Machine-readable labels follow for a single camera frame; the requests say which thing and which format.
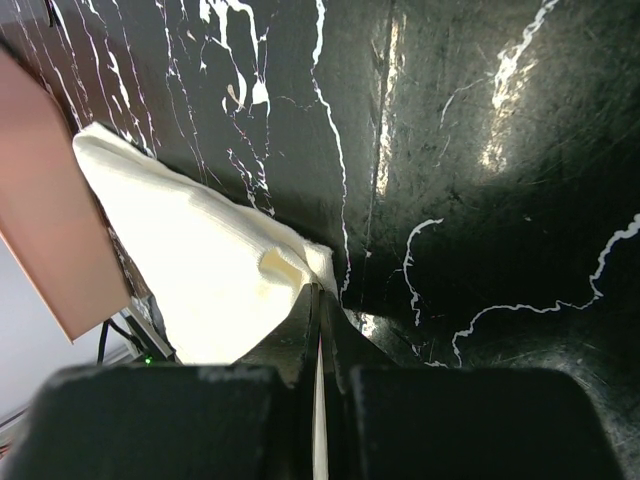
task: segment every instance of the black marble wall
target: black marble wall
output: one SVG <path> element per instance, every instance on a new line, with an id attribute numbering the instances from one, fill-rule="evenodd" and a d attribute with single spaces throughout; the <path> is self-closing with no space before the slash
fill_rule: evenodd
<path id="1" fill-rule="evenodd" d="M 570 373 L 640 478 L 639 2 L 51 4 L 0 34 L 75 128 L 331 246 L 402 364 Z"/>

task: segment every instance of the fabric fold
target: fabric fold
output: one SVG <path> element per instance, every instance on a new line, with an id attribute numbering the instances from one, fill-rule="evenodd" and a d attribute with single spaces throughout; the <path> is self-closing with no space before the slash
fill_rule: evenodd
<path id="1" fill-rule="evenodd" d="M 288 315 L 311 281 L 337 296 L 331 250 L 146 157 L 94 123 L 78 164 L 153 291 L 184 363 L 231 363 Z"/>

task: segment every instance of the white cloth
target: white cloth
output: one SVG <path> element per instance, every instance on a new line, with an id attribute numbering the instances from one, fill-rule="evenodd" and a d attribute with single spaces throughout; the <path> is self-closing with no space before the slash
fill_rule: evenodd
<path id="1" fill-rule="evenodd" d="M 329 248 L 172 172 L 97 123 L 73 149 L 183 363 L 237 360 L 310 281 L 337 294 Z"/>

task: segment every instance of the black cable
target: black cable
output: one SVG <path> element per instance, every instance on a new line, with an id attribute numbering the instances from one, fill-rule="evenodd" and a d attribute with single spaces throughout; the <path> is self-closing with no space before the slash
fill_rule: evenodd
<path id="1" fill-rule="evenodd" d="M 109 320 L 102 324 L 102 331 L 100 332 L 100 343 L 98 343 L 98 365 L 102 365 L 104 361 L 104 351 L 107 348 L 107 333 L 109 332 Z"/>
<path id="2" fill-rule="evenodd" d="M 111 328 L 113 328 L 117 333 L 119 333 L 120 335 L 122 335 L 124 338 L 126 338 L 127 340 L 129 340 L 131 343 L 133 343 L 135 345 L 135 347 L 140 351 L 140 352 L 144 352 L 144 346 L 142 345 L 142 342 L 140 341 L 140 339 L 134 335 L 131 335 L 130 333 L 125 332 L 120 325 L 118 325 L 116 322 L 113 321 L 112 318 L 110 318 L 109 320 L 107 320 L 107 322 L 109 322 L 109 326 Z"/>

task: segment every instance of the white marble vein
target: white marble vein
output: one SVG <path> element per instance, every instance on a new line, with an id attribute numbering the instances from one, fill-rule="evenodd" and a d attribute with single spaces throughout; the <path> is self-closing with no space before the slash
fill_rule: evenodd
<path id="1" fill-rule="evenodd" d="M 18 8 L 18 11 L 19 11 L 20 7 L 18 6 L 18 3 L 14 2 L 14 4 Z M 33 16 L 33 18 L 36 18 L 35 14 L 33 12 L 33 8 L 31 7 L 31 2 L 27 1 L 27 5 L 29 7 L 29 10 L 31 10 L 31 15 Z M 51 60 L 51 56 L 49 55 L 49 50 L 47 49 L 47 44 L 44 41 L 44 37 L 42 36 L 42 32 L 40 31 L 40 28 L 38 27 L 38 22 L 35 22 L 35 25 L 36 25 L 36 29 L 38 31 L 38 35 L 40 36 L 40 40 L 42 41 L 42 46 L 44 48 L 45 55 L 46 55 L 47 59 L 49 60 L 49 63 L 51 64 L 51 68 L 53 69 L 53 71 L 55 72 L 56 76 L 58 77 L 58 81 L 60 82 L 60 86 L 62 87 L 62 91 L 64 92 L 64 95 L 67 98 L 67 103 L 69 104 L 69 108 L 71 109 L 71 115 L 73 116 L 73 119 L 76 122 L 77 128 L 80 129 L 80 128 L 82 128 L 82 122 L 80 121 L 80 116 L 78 115 L 78 110 L 76 109 L 76 106 L 73 103 L 73 100 L 71 99 L 71 95 L 69 95 L 69 91 L 67 90 L 67 86 L 64 83 L 64 79 L 62 78 L 62 74 L 60 73 L 60 70 L 58 69 L 58 67 L 55 66 L 55 64 L 53 63 L 53 60 Z"/>
<path id="2" fill-rule="evenodd" d="M 38 55 L 38 50 L 36 49 L 36 46 L 33 44 L 33 41 L 31 40 L 31 36 L 29 35 L 29 33 L 27 32 L 27 29 L 24 25 L 24 22 L 22 21 L 22 18 L 20 16 L 21 13 L 21 9 L 20 9 L 20 5 L 17 3 L 16 0 L 14 0 L 14 5 L 18 10 L 18 15 L 16 15 L 16 20 L 18 22 L 18 24 L 20 25 L 20 28 L 22 29 L 22 34 L 24 35 L 25 39 L 27 40 L 27 42 L 29 43 L 29 46 L 31 47 L 31 51 L 33 52 L 33 57 L 36 60 L 36 63 L 38 64 L 38 68 L 40 69 L 40 77 L 43 77 L 43 70 L 42 70 L 42 63 L 40 62 L 40 56 Z"/>
<path id="3" fill-rule="evenodd" d="M 478 83 L 480 83 L 483 80 L 484 80 L 484 78 L 481 78 L 479 80 L 476 80 L 473 83 L 470 83 L 466 87 L 459 87 L 459 88 L 456 88 L 453 91 L 453 93 L 449 97 L 449 100 L 447 100 L 447 103 L 444 104 L 444 108 L 442 109 L 442 114 L 440 115 L 440 127 L 439 128 L 442 128 L 442 126 L 444 125 L 444 117 L 447 114 L 447 110 L 449 109 L 449 106 L 451 105 L 451 102 L 453 102 L 453 99 L 456 96 L 456 94 L 460 93 L 460 92 L 463 92 L 465 90 L 469 90 L 471 87 L 473 87 L 474 85 L 477 85 Z"/>
<path id="4" fill-rule="evenodd" d="M 89 96 L 87 95 L 87 90 L 86 88 L 84 88 L 84 83 L 82 82 L 82 78 L 80 78 L 80 72 L 78 69 L 78 62 L 76 60 L 76 52 L 73 49 L 73 44 L 71 43 L 71 37 L 69 36 L 69 31 L 67 30 L 67 25 L 64 21 L 64 16 L 62 15 L 62 11 L 60 10 L 60 8 L 58 7 L 58 4 L 56 3 L 55 0 L 51 0 L 51 5 L 53 6 L 53 9 L 58 17 L 58 19 L 60 20 L 60 26 L 62 27 L 62 32 L 64 33 L 64 38 L 67 40 L 67 44 L 69 45 L 69 49 L 71 49 L 71 70 L 73 71 L 73 75 L 76 79 L 76 82 L 78 83 L 78 85 L 80 86 L 80 89 L 82 90 L 82 95 L 84 97 L 84 101 L 88 102 L 89 101 Z M 62 44 L 62 48 L 64 48 L 65 52 L 67 52 L 67 55 L 69 54 L 67 47 L 64 44 L 64 41 L 62 40 L 62 36 L 60 35 L 60 31 L 58 31 L 58 36 L 60 37 L 60 41 Z"/>
<path id="5" fill-rule="evenodd" d="M 500 67 L 498 73 L 494 77 L 494 91 L 491 102 L 494 108 L 499 109 L 502 104 L 509 98 L 508 84 L 511 76 L 518 69 L 518 60 L 531 45 L 533 40 L 533 34 L 540 30 L 544 23 L 544 17 L 551 12 L 559 0 L 545 0 L 542 3 L 542 7 L 536 13 L 535 19 L 522 31 L 522 42 L 515 47 L 506 48 L 498 53 L 498 60 L 500 60 Z"/>
<path id="6" fill-rule="evenodd" d="M 111 3 L 113 3 L 113 5 L 116 7 L 116 12 L 118 12 L 118 17 L 120 18 L 120 24 L 122 25 L 122 35 L 124 36 L 125 47 L 127 49 L 127 54 L 129 55 L 129 60 L 131 63 L 131 71 L 133 72 L 133 78 L 136 82 L 136 87 L 138 89 L 138 98 L 140 98 L 140 103 L 142 103 L 142 106 L 144 107 L 144 110 L 147 113 L 147 123 L 149 124 L 149 135 L 151 136 L 151 149 L 153 150 L 153 156 L 156 157 L 157 152 L 156 152 L 155 146 L 156 145 L 160 146 L 160 142 L 157 136 L 155 135 L 155 128 L 153 127 L 151 112 L 145 101 L 145 96 L 144 96 L 144 93 L 142 92 L 142 87 L 140 86 L 140 80 L 138 79 L 138 71 L 136 70 L 135 62 L 133 61 L 133 54 L 131 53 L 131 43 L 129 43 L 129 39 L 127 37 L 127 31 L 124 28 L 124 20 L 122 18 L 122 13 L 120 12 L 120 6 L 118 5 L 118 2 L 116 2 L 116 0 L 111 0 Z M 140 131 L 139 120 L 136 118 L 135 121 L 138 122 L 136 126 L 138 128 L 138 132 L 140 133 L 140 138 L 143 139 L 143 141 L 145 142 L 144 147 L 147 148 L 145 137 L 143 133 Z"/>
<path id="7" fill-rule="evenodd" d="M 418 225 L 416 225 L 416 227 L 411 230 L 411 233 L 409 234 L 409 238 L 407 239 L 407 251 L 404 255 L 404 261 L 402 262 L 402 272 L 404 273 L 404 281 L 407 284 L 407 287 L 409 287 L 409 292 L 411 293 L 411 310 L 413 311 L 413 313 L 415 313 L 415 325 L 416 327 L 418 325 L 420 325 L 420 308 L 416 307 L 416 303 L 418 302 L 418 300 L 420 300 L 420 294 L 416 291 L 416 289 L 413 287 L 413 285 L 411 284 L 411 281 L 409 280 L 409 267 L 413 266 L 413 256 L 411 254 L 411 242 L 413 241 L 413 237 L 415 237 L 416 235 L 419 235 L 420 232 L 422 232 L 422 229 L 425 227 L 428 227 L 429 225 L 437 225 L 442 223 L 444 219 L 440 218 L 438 220 L 433 220 L 433 219 L 429 219 L 429 220 L 425 220 L 422 223 L 419 223 Z"/>
<path id="8" fill-rule="evenodd" d="M 100 85 L 100 92 L 102 93 L 102 98 L 104 99 L 104 103 L 107 106 L 107 110 L 109 112 L 109 119 L 111 120 L 111 124 L 117 127 L 117 124 L 113 119 L 113 112 L 111 111 L 111 107 L 109 106 L 109 101 L 107 100 L 107 94 L 104 89 L 104 84 L 102 83 L 102 76 L 100 75 L 100 55 L 98 55 L 98 50 L 93 41 L 93 37 L 91 36 L 91 34 L 89 33 L 89 30 L 87 29 L 87 22 L 84 18 L 84 15 L 82 15 L 82 10 L 80 9 L 80 5 L 78 5 L 78 2 L 76 0 L 74 0 L 74 2 L 76 4 L 76 7 L 78 8 L 78 14 L 80 15 L 80 19 L 82 20 L 82 28 L 84 29 L 84 33 L 87 35 L 87 38 L 89 39 L 89 44 L 91 45 L 91 50 L 93 51 L 93 60 L 96 65 L 96 75 L 98 77 L 98 84 Z"/>
<path id="9" fill-rule="evenodd" d="M 246 132 L 242 131 L 242 129 L 240 129 L 240 127 L 238 127 L 238 124 L 235 121 L 235 112 L 233 112 L 230 115 L 230 118 L 232 119 L 232 123 L 234 128 L 236 129 L 236 131 L 238 132 L 238 134 L 240 135 L 240 138 L 242 138 L 242 140 L 249 146 L 249 149 L 251 150 L 251 154 L 253 155 L 253 160 L 256 162 L 256 164 L 258 165 L 258 175 L 257 178 L 252 176 L 249 171 L 244 167 L 244 165 L 242 165 L 242 168 L 248 173 L 248 177 L 250 180 L 250 183 L 252 185 L 252 190 L 251 190 L 251 197 L 253 198 L 253 200 L 251 200 L 251 204 L 254 206 L 254 208 L 259 208 L 256 207 L 255 204 L 255 187 L 260 188 L 264 195 L 264 200 L 267 204 L 267 206 L 265 207 L 260 207 L 259 209 L 262 210 L 263 212 L 269 214 L 270 216 L 275 216 L 276 211 L 273 208 L 273 206 L 271 205 L 271 192 L 269 192 L 269 185 L 267 184 L 267 176 L 265 173 L 265 165 L 264 165 L 264 160 L 260 157 L 260 155 L 258 155 L 256 153 L 255 148 L 253 147 L 253 143 L 251 142 L 251 139 L 248 137 L 248 135 L 246 134 Z M 267 130 L 267 143 L 265 145 L 266 148 L 266 157 L 269 156 L 269 131 Z"/>
<path id="10" fill-rule="evenodd" d="M 62 11 L 60 10 L 60 8 L 58 8 L 58 5 L 55 2 L 55 0 L 51 0 L 51 6 L 52 6 L 53 10 L 55 11 L 56 16 L 60 20 L 60 27 L 62 29 L 62 32 L 64 33 L 64 39 L 63 39 L 62 35 L 60 34 L 60 29 L 56 29 L 56 32 L 58 34 L 58 38 L 60 38 L 60 44 L 62 45 L 62 49 L 67 54 L 67 57 L 69 57 L 69 59 L 71 60 L 71 73 L 73 74 L 73 77 L 75 79 L 75 82 L 73 83 L 73 89 L 76 91 L 76 95 L 78 96 L 78 100 L 79 100 L 79 103 L 80 103 L 80 109 L 82 110 L 82 114 L 84 115 L 85 118 L 87 118 L 87 119 L 89 119 L 89 121 L 91 121 L 93 119 L 93 115 L 92 115 L 91 111 L 89 111 L 89 113 L 87 113 L 87 110 L 85 109 L 85 105 L 87 105 L 88 102 L 89 102 L 89 96 L 87 95 L 87 90 L 84 87 L 84 83 L 82 82 L 82 78 L 80 77 L 80 71 L 78 69 L 78 62 L 76 60 L 76 52 L 73 49 L 73 44 L 71 43 L 71 37 L 69 36 L 69 31 L 67 30 L 67 25 L 66 25 L 66 23 L 64 21 L 64 16 L 62 15 Z M 78 87 L 80 87 L 80 90 L 82 91 L 82 98 L 80 97 L 80 91 L 78 90 Z"/>
<path id="11" fill-rule="evenodd" d="M 229 148 L 227 150 L 227 153 L 229 154 L 229 162 L 231 162 L 231 165 L 233 165 L 234 168 L 238 170 L 238 172 L 240 172 L 240 178 L 242 179 L 242 183 L 244 183 L 249 203 L 251 203 L 251 206 L 253 206 L 253 208 L 259 210 L 258 206 L 256 205 L 256 192 L 253 186 L 253 175 L 251 175 L 251 172 L 247 169 L 247 167 L 244 166 L 242 161 L 238 158 L 238 156 L 232 149 Z"/>
<path id="12" fill-rule="evenodd" d="M 324 20 L 326 8 L 322 0 L 315 0 L 316 2 L 316 10 L 318 11 L 318 20 L 316 22 L 316 30 L 317 30 L 317 40 L 316 45 L 311 53 L 311 58 L 313 59 L 313 66 L 311 67 L 311 82 L 313 84 L 313 91 L 316 93 L 318 97 L 318 101 L 325 108 L 327 113 L 327 120 L 329 122 L 329 126 L 331 127 L 331 131 L 336 140 L 336 147 L 338 149 L 338 160 L 340 162 L 340 168 L 342 169 L 342 206 L 340 208 L 340 221 L 342 223 L 342 235 L 344 238 L 344 253 L 346 256 L 347 268 L 344 274 L 344 281 L 342 282 L 342 287 L 340 287 L 340 302 L 342 302 L 342 296 L 344 292 L 349 288 L 349 281 L 351 276 L 351 257 L 349 255 L 349 234 L 347 233 L 347 225 L 344 219 L 344 211 L 347 206 L 347 169 L 344 164 L 344 154 L 342 152 L 342 140 L 340 139 L 340 132 L 338 131 L 338 127 L 336 127 L 335 122 L 333 121 L 333 116 L 331 114 L 331 105 L 324 99 L 322 95 L 322 90 L 318 85 L 318 80 L 315 77 L 315 70 L 318 65 L 318 60 L 320 59 L 320 55 L 322 54 L 322 46 L 324 43 L 323 31 L 324 31 Z"/>
<path id="13" fill-rule="evenodd" d="M 124 101 L 124 104 L 127 107 L 127 112 L 129 112 L 129 116 L 131 117 L 133 126 L 136 128 L 136 130 L 138 130 L 138 134 L 140 135 L 140 140 L 142 141 L 142 149 L 147 155 L 154 156 L 154 153 L 149 149 L 147 139 L 145 138 L 144 133 L 142 133 L 142 130 L 140 128 L 140 120 L 133 114 L 133 111 L 131 110 L 131 100 L 129 98 L 129 91 L 127 90 L 127 86 L 125 85 L 124 80 L 122 79 L 122 75 L 120 75 L 120 65 L 118 65 L 118 60 L 116 59 L 116 56 L 111 52 L 111 50 L 109 50 L 109 43 L 106 38 L 104 39 L 104 46 L 107 50 L 107 55 L 111 60 L 111 64 L 107 63 L 107 68 L 111 70 L 118 78 L 118 85 L 120 87 L 120 96 L 122 97 L 122 100 Z M 123 114 L 123 110 L 120 107 L 119 103 L 117 107 L 118 107 L 118 110 L 120 111 L 120 114 Z"/>
<path id="14" fill-rule="evenodd" d="M 91 13 L 93 13 L 96 17 L 98 17 L 98 19 L 100 20 L 100 22 L 102 22 L 103 24 L 105 24 L 104 20 L 102 19 L 102 17 L 100 16 L 100 14 L 98 13 L 98 11 L 96 10 L 96 7 L 93 6 L 93 0 L 80 0 L 82 2 L 83 5 L 87 5 L 89 7 L 89 11 Z"/>
<path id="15" fill-rule="evenodd" d="M 558 312 L 562 309 L 562 307 L 574 308 L 576 310 L 584 310 L 586 308 L 589 308 L 596 301 L 600 300 L 604 296 L 604 294 L 600 290 L 598 290 L 598 288 L 596 287 L 596 282 L 600 279 L 600 277 L 602 276 L 602 273 L 604 272 L 607 256 L 611 253 L 611 250 L 613 249 L 614 245 L 617 242 L 619 242 L 620 240 L 628 240 L 636 236 L 639 231 L 640 231 L 640 213 L 636 214 L 633 217 L 633 220 L 631 221 L 631 223 L 629 223 L 629 225 L 625 230 L 617 230 L 616 232 L 614 232 L 611 238 L 609 238 L 604 248 L 598 255 L 598 268 L 592 275 L 589 275 L 589 285 L 593 292 L 593 296 L 586 303 L 582 305 L 575 305 L 573 303 L 567 303 L 561 300 L 557 300 L 552 307 L 546 307 L 546 308 L 536 308 L 531 305 L 523 305 L 520 303 L 517 305 L 494 305 L 491 307 L 487 307 L 484 310 L 478 312 L 471 319 L 471 323 L 469 324 L 469 327 L 467 327 L 464 330 L 460 330 L 459 332 L 456 332 L 455 335 L 453 336 L 453 339 L 451 340 L 451 345 L 453 346 L 453 352 L 458 358 L 458 366 L 462 366 L 462 356 L 460 353 L 460 349 L 458 348 L 458 345 L 457 345 L 458 339 L 471 336 L 475 331 L 476 322 L 484 314 L 488 312 L 491 312 L 494 310 L 511 310 L 511 311 L 528 310 L 534 313 L 542 314 L 542 313 L 548 313 L 548 312 Z"/>
<path id="16" fill-rule="evenodd" d="M 254 71 L 253 73 L 255 78 L 254 78 L 253 87 L 251 89 L 251 105 L 249 105 L 248 107 L 246 105 L 246 98 L 248 93 L 247 81 L 244 75 L 240 72 L 240 69 L 238 68 L 238 65 L 236 64 L 236 61 L 234 58 L 233 49 L 229 45 L 228 31 L 227 31 L 228 24 L 229 24 L 229 20 L 228 20 L 229 9 L 235 12 L 245 13 L 249 20 L 248 34 L 253 46 L 253 71 Z M 256 206 L 255 188 L 261 189 L 264 193 L 263 197 L 267 206 L 266 207 L 261 206 L 260 209 L 268 213 L 269 215 L 274 216 L 275 209 L 273 208 L 270 202 L 271 194 L 269 192 L 269 185 L 267 183 L 267 175 L 265 170 L 265 163 L 266 163 L 266 160 L 269 158 L 269 114 L 271 112 L 271 101 L 270 101 L 269 91 L 267 89 L 267 82 L 266 82 L 266 67 L 267 67 L 266 43 L 265 43 L 265 59 L 264 59 L 264 65 L 263 65 L 262 71 L 260 71 L 260 62 L 259 62 L 259 44 L 261 42 L 266 42 L 269 29 L 267 28 L 266 31 L 260 37 L 258 37 L 257 31 L 256 31 L 256 23 L 255 23 L 253 8 L 245 3 L 240 2 L 239 0 L 201 0 L 200 1 L 200 19 L 203 22 L 207 24 L 210 23 L 212 11 L 218 17 L 220 39 L 217 39 L 213 36 L 205 35 L 205 42 L 203 43 L 200 49 L 200 67 L 199 68 L 200 68 L 200 71 L 203 71 L 206 75 L 207 64 L 203 59 L 203 52 L 204 52 L 204 48 L 210 41 L 215 42 L 217 45 L 219 45 L 220 47 L 222 47 L 228 52 L 231 63 L 233 64 L 236 71 L 239 91 L 237 92 L 237 95 L 236 95 L 236 92 L 233 86 L 229 85 L 227 93 L 235 101 L 236 107 L 234 110 L 229 111 L 229 108 L 227 106 L 227 101 L 226 101 L 226 95 L 225 95 L 225 97 L 223 97 L 221 101 L 222 109 L 231 118 L 236 131 L 240 134 L 241 139 L 251 149 L 253 160 L 258 166 L 257 175 L 252 176 L 252 175 L 249 175 L 249 171 L 244 167 L 244 165 L 242 165 L 242 168 L 245 171 L 245 176 L 243 176 L 243 182 L 245 182 L 245 185 L 247 185 L 247 179 L 248 179 L 248 184 L 251 185 L 251 190 L 247 190 L 247 195 L 249 196 L 252 205 L 255 207 Z M 248 111 L 248 115 L 251 115 L 252 107 L 254 105 L 259 105 L 262 103 L 266 104 L 267 106 L 266 118 L 265 118 L 266 143 L 265 143 L 264 156 L 260 156 L 256 153 L 256 149 L 254 148 L 251 142 L 251 139 L 247 135 L 247 132 L 243 131 L 236 123 L 236 114 L 246 109 Z"/>
<path id="17" fill-rule="evenodd" d="M 198 165 L 198 171 L 200 172 L 200 181 L 204 182 L 205 184 L 207 183 L 207 169 L 205 168 L 205 163 L 204 163 L 204 159 L 202 158 L 202 154 L 200 152 L 200 147 L 198 144 L 198 130 L 196 129 L 196 125 L 195 125 L 195 121 L 193 118 L 193 107 L 191 106 L 191 103 L 189 102 L 189 95 L 187 93 L 187 89 L 184 85 L 184 82 L 182 81 L 182 75 L 180 73 L 180 67 L 178 65 L 178 60 L 177 58 L 174 56 L 174 50 L 173 50 L 173 38 L 171 33 L 169 32 L 169 25 L 167 22 L 167 7 L 166 7 L 166 3 L 165 0 L 155 0 L 155 5 L 158 8 L 158 10 L 160 11 L 160 15 L 162 16 L 162 20 L 164 22 L 164 33 L 165 33 L 165 39 L 167 42 L 167 59 L 169 61 L 168 66 L 167 66 L 167 72 L 165 73 L 165 84 L 167 86 L 167 90 L 169 90 L 169 97 L 171 98 L 171 108 L 173 110 L 173 116 L 176 120 L 176 125 L 178 126 L 178 131 L 180 132 L 180 135 L 182 136 L 182 138 L 187 142 L 187 145 L 189 145 L 189 149 L 191 150 L 191 152 L 193 153 L 193 156 L 195 157 L 196 160 L 196 164 Z M 187 139 L 184 130 L 182 129 L 182 126 L 180 124 L 180 120 L 178 119 L 178 115 L 176 112 L 176 105 L 175 105 L 175 99 L 173 96 L 173 91 L 171 90 L 171 85 L 169 82 L 169 79 L 171 77 L 176 78 L 176 80 L 178 81 L 178 84 L 180 85 L 180 89 L 182 91 L 182 94 L 184 96 L 185 99 L 185 103 L 187 105 L 187 112 L 189 115 L 189 120 L 191 122 L 191 127 L 193 129 L 193 137 L 194 137 L 194 143 L 195 143 L 195 147 L 194 145 Z M 220 180 L 218 179 L 217 176 L 213 175 L 213 178 L 220 184 L 222 185 L 222 183 L 220 182 Z"/>

